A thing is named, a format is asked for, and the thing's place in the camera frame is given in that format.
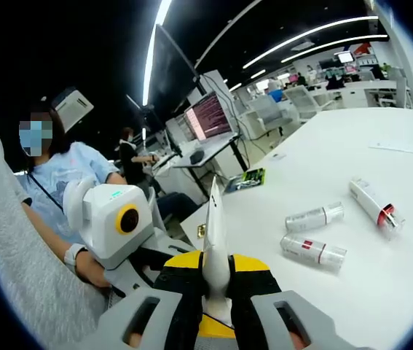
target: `light blue shirt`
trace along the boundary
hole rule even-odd
[[[32,175],[62,206],[63,192],[71,180],[94,176],[96,184],[103,184],[110,173],[117,171],[96,149],[82,142],[74,142],[67,153],[56,153],[46,163],[35,166]],[[67,218],[60,208],[30,177],[18,176],[18,181],[33,201],[31,208],[54,232],[69,243],[83,244],[79,233],[68,226]]]

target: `computer mouse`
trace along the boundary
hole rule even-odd
[[[192,155],[190,155],[190,163],[191,164],[199,163],[203,159],[204,156],[205,156],[205,151],[203,151],[202,149],[197,149],[196,151],[192,153]]]

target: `yellow camera ring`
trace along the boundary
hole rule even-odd
[[[116,230],[121,235],[132,233],[138,226],[140,216],[135,204],[126,204],[116,216]]]

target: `office desk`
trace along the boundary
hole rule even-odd
[[[377,350],[395,348],[413,328],[413,154],[369,147],[381,141],[413,147],[413,110],[321,112],[254,166],[266,168],[264,185],[223,197],[231,253],[268,264],[280,288],[328,314],[341,337]],[[397,241],[385,241],[351,198],[353,176],[371,182],[406,218]],[[345,248],[339,274],[286,259],[284,218],[336,201],[345,208],[341,222],[300,235]],[[199,249],[205,214],[203,206],[181,223]]]
[[[205,155],[203,156],[203,159],[200,162],[195,163],[195,164],[192,164],[190,162],[190,155],[194,152],[193,151],[193,152],[183,155],[183,157],[179,159],[173,165],[173,167],[174,168],[187,168],[193,180],[197,183],[198,188],[200,188],[201,192],[203,193],[203,195],[205,195],[206,198],[209,198],[208,191],[203,187],[200,179],[198,179],[198,176],[192,169],[201,168],[207,162],[213,159],[218,153],[220,153],[220,151],[222,151],[227,146],[230,146],[242,170],[247,171],[247,165],[245,164],[245,161],[243,160],[242,155],[240,154],[240,151],[238,150],[237,145],[235,144],[235,140],[237,139],[238,139],[237,133],[227,133],[223,135],[214,136],[213,138],[206,140],[206,142],[200,145],[201,149],[205,151]]]

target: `red label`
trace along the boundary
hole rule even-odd
[[[311,248],[312,244],[313,244],[313,242],[311,242],[311,241],[305,241],[302,244],[302,248],[309,249],[309,248]]]

